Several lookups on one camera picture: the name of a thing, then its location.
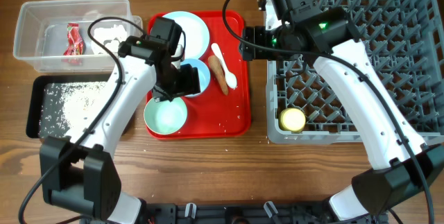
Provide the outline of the white napkin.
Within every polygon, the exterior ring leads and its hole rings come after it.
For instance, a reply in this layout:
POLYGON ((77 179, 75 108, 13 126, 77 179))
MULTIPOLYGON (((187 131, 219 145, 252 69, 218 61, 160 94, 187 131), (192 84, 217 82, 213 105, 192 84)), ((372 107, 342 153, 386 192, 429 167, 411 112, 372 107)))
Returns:
POLYGON ((110 28, 95 28, 92 35, 94 39, 113 53, 118 51, 120 43, 128 37, 123 25, 116 24, 110 28))

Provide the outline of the yellow plastic cup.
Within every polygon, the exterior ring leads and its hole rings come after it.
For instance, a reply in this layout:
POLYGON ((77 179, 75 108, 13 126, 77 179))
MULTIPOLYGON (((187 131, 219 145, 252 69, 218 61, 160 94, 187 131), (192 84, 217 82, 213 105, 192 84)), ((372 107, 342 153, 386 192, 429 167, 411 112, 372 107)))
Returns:
POLYGON ((282 130, 301 132, 306 124, 306 116, 298 108, 287 108, 279 115, 279 125, 282 130))

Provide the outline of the large white plate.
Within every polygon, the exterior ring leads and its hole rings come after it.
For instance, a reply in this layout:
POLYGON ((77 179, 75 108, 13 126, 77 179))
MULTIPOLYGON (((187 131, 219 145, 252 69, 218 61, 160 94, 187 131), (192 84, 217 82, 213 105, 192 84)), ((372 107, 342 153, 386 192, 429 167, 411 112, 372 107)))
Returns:
POLYGON ((197 15, 186 11, 175 11, 164 15, 179 24, 185 32, 185 39, 180 37, 179 44, 185 47, 185 59, 200 59, 210 45, 210 32, 206 23, 197 15))

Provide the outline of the light blue rice bowl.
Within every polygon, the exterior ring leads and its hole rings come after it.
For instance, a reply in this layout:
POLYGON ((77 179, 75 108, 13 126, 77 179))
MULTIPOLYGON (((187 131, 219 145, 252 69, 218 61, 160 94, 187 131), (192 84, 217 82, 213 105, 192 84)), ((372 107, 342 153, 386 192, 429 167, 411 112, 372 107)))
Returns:
POLYGON ((197 94, 187 95, 188 98, 194 98, 200 96, 209 86, 211 74, 208 66, 199 59, 185 59, 181 62, 181 65, 190 64, 193 68, 197 68, 198 77, 199 77, 199 85, 200 92, 197 94))

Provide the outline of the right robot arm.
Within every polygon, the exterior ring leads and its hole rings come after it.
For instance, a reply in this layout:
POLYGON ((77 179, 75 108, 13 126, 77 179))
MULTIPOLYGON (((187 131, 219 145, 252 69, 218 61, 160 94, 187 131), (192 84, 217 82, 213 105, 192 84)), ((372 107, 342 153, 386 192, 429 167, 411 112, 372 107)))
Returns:
POLYGON ((315 0, 259 0, 273 5, 276 28, 248 27, 239 38, 242 57, 311 63, 332 88, 358 130, 371 168, 327 200, 327 216, 338 223, 377 217, 424 193, 434 218, 430 186, 443 171, 443 147, 430 146, 411 127, 376 74, 350 14, 321 10, 315 0))

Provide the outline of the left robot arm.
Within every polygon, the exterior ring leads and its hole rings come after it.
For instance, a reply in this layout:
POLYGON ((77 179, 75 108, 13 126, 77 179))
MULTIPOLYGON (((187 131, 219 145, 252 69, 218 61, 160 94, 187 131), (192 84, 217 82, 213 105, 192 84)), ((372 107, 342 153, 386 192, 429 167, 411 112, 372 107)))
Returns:
POLYGON ((149 33, 120 43, 104 94, 83 123, 40 147, 42 176, 35 186, 45 203, 105 223, 147 222, 146 202, 122 192, 113 157, 147 93, 160 102, 200 91, 197 70, 180 64, 184 34, 172 19, 157 17, 149 33))

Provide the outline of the mint green bowl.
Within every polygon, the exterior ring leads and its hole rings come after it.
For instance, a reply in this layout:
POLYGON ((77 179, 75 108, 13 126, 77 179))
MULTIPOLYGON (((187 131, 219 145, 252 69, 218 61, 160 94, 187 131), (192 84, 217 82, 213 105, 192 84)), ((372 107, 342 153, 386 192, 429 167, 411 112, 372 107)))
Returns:
POLYGON ((179 131, 187 117, 187 106, 181 98, 159 102, 151 98, 144 108, 147 128, 158 135, 170 135, 179 131))

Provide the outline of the red snack wrapper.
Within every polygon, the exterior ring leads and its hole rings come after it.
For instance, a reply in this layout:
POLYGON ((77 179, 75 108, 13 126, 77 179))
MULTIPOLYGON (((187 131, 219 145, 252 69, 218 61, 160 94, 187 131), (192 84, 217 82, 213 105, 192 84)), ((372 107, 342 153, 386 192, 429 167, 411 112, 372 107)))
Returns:
POLYGON ((74 66, 82 65, 83 60, 81 58, 77 58, 77 55, 83 54, 85 44, 83 38, 80 35, 78 24, 68 23, 67 40, 68 47, 63 53, 63 56, 66 56, 66 58, 64 58, 62 61, 74 66))

